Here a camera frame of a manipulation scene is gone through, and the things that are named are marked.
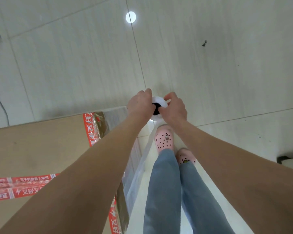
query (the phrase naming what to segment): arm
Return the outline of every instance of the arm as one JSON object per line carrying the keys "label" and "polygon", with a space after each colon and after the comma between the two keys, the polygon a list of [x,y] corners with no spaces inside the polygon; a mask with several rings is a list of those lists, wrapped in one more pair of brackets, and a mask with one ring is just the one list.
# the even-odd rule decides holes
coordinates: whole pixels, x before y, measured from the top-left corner
{"label": "arm", "polygon": [[217,139],[186,121],[170,93],[164,120],[192,151],[219,190],[255,233],[293,233],[293,170]]}
{"label": "arm", "polygon": [[154,112],[151,90],[127,108],[125,121],[33,196],[0,234],[102,233],[134,141]]}

